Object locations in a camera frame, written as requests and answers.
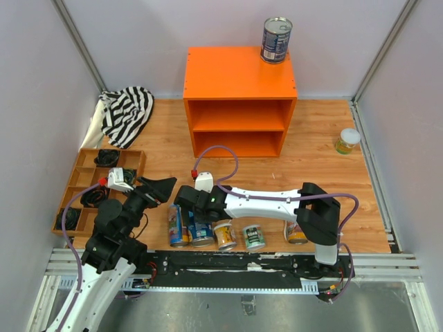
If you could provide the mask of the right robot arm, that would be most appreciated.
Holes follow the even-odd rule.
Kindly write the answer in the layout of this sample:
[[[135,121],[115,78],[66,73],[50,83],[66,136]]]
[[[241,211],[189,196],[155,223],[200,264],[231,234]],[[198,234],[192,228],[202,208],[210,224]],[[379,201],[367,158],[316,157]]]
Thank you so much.
[[[260,192],[215,185],[210,192],[180,187],[174,203],[198,219],[216,222],[243,217],[281,219],[300,226],[315,245],[314,270],[328,277],[338,269],[338,222],[341,204],[313,183],[299,190]]]

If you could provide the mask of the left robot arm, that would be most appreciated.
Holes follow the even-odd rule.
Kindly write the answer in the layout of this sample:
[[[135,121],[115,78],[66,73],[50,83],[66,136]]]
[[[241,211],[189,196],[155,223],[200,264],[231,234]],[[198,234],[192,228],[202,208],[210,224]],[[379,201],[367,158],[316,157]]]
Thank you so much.
[[[177,179],[140,177],[138,182],[124,202],[108,199],[99,205],[85,250],[75,255],[76,284],[47,331],[97,331],[124,281],[147,268],[147,246],[131,236],[132,230],[146,209],[168,202]]]

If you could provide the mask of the blue soup can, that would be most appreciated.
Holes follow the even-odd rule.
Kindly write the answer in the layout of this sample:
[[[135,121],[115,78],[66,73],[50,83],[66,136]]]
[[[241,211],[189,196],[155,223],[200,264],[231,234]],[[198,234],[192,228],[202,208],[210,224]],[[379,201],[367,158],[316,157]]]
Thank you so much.
[[[188,216],[188,231],[191,245],[198,248],[214,244],[215,237],[212,223],[200,221],[192,212],[189,212]]]

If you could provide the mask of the dark blue food can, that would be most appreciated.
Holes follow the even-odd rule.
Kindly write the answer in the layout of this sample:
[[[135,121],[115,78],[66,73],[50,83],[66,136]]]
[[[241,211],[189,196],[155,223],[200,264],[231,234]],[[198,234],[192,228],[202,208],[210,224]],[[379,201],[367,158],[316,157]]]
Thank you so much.
[[[286,57],[293,24],[284,17],[270,17],[264,22],[261,58],[270,64],[282,63]]]

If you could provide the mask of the tall yellow purple can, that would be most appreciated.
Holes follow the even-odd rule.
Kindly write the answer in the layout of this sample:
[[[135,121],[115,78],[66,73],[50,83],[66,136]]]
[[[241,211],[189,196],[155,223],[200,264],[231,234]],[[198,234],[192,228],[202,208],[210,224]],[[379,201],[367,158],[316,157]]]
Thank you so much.
[[[290,244],[302,245],[308,243],[301,227],[293,221],[285,221],[284,238]]]

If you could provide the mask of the white lid yellow jar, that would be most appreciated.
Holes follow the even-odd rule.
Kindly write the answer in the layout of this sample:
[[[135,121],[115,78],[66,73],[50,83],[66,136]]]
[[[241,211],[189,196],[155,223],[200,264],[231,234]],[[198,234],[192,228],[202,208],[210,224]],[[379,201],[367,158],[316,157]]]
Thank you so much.
[[[340,136],[335,143],[335,150],[343,155],[348,155],[359,144],[360,133],[353,128],[345,128],[340,132]]]

